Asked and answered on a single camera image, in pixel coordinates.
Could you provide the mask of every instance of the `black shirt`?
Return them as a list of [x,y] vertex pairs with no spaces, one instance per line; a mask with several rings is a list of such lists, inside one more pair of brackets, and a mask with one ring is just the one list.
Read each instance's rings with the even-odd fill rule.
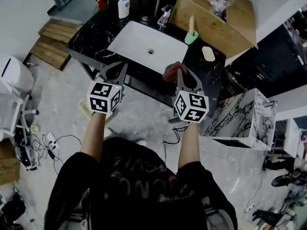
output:
[[175,175],[154,151],[123,138],[104,141],[100,163],[81,152],[65,162],[50,196],[45,229],[58,229],[88,189],[94,230],[182,224],[206,229],[201,200],[207,196],[237,229],[233,206],[200,162],[184,165]]

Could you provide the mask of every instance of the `white marble cabinet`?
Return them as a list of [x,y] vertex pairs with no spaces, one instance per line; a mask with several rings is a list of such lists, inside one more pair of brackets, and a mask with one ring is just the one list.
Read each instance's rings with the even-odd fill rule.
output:
[[276,105],[268,103],[257,89],[226,99],[218,103],[213,118],[204,121],[202,135],[229,147],[271,150]]

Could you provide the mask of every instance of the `hand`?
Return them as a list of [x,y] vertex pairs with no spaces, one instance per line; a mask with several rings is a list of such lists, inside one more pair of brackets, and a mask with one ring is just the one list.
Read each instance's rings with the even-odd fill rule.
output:
[[188,70],[186,65],[177,61],[176,63],[170,64],[165,68],[163,80],[166,82],[177,82],[177,72],[179,68],[182,69],[185,75],[187,74]]

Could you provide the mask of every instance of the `wooden pallet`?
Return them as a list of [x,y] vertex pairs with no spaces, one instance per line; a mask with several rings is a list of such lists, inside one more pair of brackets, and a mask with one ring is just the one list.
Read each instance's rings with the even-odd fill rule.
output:
[[59,70],[63,70],[71,58],[63,43],[44,36],[37,40],[30,53]]
[[49,20],[38,34],[66,44],[78,32],[80,27],[80,25],[69,22]]

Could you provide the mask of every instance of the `drain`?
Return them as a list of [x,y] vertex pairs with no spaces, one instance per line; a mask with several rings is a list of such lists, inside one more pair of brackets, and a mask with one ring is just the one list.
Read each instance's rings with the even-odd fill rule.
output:
[[148,54],[153,55],[154,54],[154,50],[152,48],[148,49],[147,51]]

